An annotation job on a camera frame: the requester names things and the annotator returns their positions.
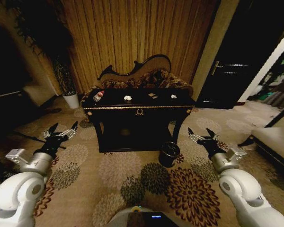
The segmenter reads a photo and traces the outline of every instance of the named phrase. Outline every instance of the trash can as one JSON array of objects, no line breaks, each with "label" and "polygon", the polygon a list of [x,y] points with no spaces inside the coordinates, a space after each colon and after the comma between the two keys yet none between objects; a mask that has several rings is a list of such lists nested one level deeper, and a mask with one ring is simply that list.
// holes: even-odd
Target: trash can
[{"label": "trash can", "polygon": [[162,145],[159,162],[164,167],[172,167],[176,162],[176,158],[180,154],[180,148],[174,142],[166,142]]}]

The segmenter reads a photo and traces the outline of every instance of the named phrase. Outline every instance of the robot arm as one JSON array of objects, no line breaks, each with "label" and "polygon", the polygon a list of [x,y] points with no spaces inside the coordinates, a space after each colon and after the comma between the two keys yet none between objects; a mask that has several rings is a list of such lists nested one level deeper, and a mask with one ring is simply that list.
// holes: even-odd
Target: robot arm
[{"label": "robot arm", "polygon": [[52,160],[60,144],[77,133],[77,122],[64,132],[54,132],[57,125],[44,132],[46,143],[31,159],[24,149],[13,149],[6,155],[20,165],[22,173],[0,185],[0,227],[35,226],[33,212],[50,177]]},{"label": "robot arm", "polygon": [[195,135],[188,128],[189,137],[203,145],[219,174],[221,190],[229,196],[237,210],[237,219],[242,227],[284,227],[284,216],[272,208],[261,191],[258,181],[249,173],[238,169],[238,161],[247,153],[239,148],[228,152],[217,146],[217,136],[207,129],[209,137]]}]

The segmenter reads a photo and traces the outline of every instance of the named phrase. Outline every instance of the floral patterned carpet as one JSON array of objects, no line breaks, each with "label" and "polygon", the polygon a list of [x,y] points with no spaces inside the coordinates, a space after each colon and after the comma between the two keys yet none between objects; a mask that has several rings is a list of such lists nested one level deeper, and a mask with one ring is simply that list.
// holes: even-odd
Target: floral patterned carpet
[{"label": "floral patterned carpet", "polygon": [[[181,155],[172,168],[164,168],[158,151],[99,153],[95,129],[84,120],[80,108],[69,109],[60,97],[52,108],[61,111],[17,129],[42,138],[42,131],[56,122],[60,131],[79,122],[78,134],[63,144],[66,149],[60,149],[53,161],[46,193],[35,208],[36,227],[100,227],[133,205],[168,212],[197,227],[237,227],[235,209],[219,188],[207,152],[188,138],[187,127],[199,135],[207,135],[205,129],[210,128],[220,135],[220,146],[227,149],[279,114],[274,107],[251,101],[232,110],[194,108],[180,129]],[[8,136],[0,141],[1,159],[12,148],[34,152],[41,145]],[[266,198],[284,214],[284,179],[254,145],[245,150],[248,155],[241,161],[242,169],[258,179]]]}]

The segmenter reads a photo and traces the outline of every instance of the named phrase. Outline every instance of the door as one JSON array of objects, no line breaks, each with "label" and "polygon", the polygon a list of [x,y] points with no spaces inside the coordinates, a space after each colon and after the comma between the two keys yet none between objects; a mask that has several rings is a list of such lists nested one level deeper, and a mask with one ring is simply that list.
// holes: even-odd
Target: door
[{"label": "door", "polygon": [[201,107],[233,108],[284,31],[284,0],[241,0],[201,90]]}]

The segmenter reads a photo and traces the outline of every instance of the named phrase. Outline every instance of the ornate sofa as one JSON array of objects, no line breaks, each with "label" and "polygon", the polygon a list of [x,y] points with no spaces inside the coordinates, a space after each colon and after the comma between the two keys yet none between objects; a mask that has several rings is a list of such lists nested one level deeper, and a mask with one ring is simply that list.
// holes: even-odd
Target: ornate sofa
[{"label": "ornate sofa", "polygon": [[171,62],[168,56],[156,54],[143,63],[134,61],[135,66],[129,73],[121,74],[108,66],[99,76],[89,92],[85,93],[81,102],[95,88],[181,88],[187,89],[192,96],[193,88],[185,81],[170,73]]}]

